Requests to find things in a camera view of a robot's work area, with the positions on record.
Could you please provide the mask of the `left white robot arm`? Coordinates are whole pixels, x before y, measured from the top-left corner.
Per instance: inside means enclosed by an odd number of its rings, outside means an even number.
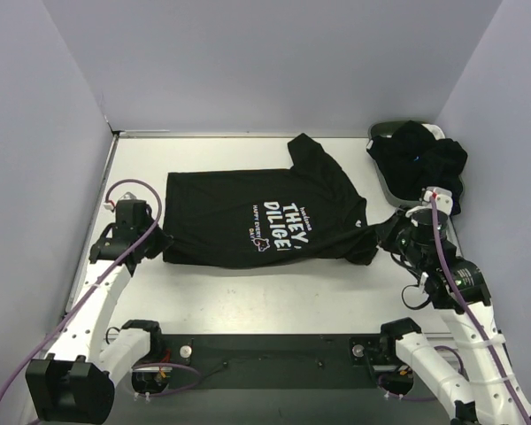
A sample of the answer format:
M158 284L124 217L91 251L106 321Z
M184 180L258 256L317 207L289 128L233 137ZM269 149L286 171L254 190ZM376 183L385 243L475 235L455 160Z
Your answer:
M39 421L102 424L118 383L137 360L161 359L158 325L126 328L114 346L103 348L104 332L119 297L143 259L155 258L165 235L146 201L121 199L115 219L91 246L84 282L56 341L42 359L29 362L27 387Z

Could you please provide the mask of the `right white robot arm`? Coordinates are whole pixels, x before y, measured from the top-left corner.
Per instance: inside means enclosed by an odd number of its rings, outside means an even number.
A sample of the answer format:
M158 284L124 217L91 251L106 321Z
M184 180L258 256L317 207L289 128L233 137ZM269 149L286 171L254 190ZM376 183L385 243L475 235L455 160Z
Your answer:
M447 237L448 217L429 206L399 209L378 227L379 245L417 280L462 361L455 369L411 318L385 323L386 353L433 392L452 424L531 424L481 270Z

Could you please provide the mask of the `dark grey plastic basket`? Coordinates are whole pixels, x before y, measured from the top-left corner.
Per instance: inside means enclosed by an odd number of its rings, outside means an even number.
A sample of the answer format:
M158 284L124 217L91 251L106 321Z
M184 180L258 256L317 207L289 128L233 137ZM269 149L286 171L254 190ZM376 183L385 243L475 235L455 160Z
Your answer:
M368 129L368 143L366 145L366 152L373 162L383 195L387 202L393 207L411 208L418 205L420 201L420 195L397 195L394 192L395 181L393 179L393 175L389 176L389 164L393 163L393 160L389 159L389 157L393 157L393 155L395 154L394 150L391 150L391 152L389 152L389 147L394 147L394 133L399 130L404 124L411 121L416 122L420 127L423 127L428 133L430 133L424 127L424 124L433 123L428 123L421 120L383 121L372 124L372 126Z

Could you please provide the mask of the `black t shirt pile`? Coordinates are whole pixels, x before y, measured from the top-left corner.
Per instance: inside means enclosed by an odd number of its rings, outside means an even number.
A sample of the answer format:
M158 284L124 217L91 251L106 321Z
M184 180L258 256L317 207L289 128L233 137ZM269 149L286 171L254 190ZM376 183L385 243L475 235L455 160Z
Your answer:
M395 181L394 192L399 195L421 195L429 186L447 189L452 193L452 213L461 213L461 198L464 171L468 154L462 145L451 139L435 140L430 133L416 122L404 124L393 136L395 151L390 174Z

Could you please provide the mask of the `black printed t shirt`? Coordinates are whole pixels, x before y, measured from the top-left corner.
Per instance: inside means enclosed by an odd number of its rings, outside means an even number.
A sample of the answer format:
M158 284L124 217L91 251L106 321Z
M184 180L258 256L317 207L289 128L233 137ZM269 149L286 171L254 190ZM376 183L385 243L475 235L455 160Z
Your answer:
M378 251L367 201L308 135L288 143L289 169L170 173L166 263L234 269L301 259L369 265Z

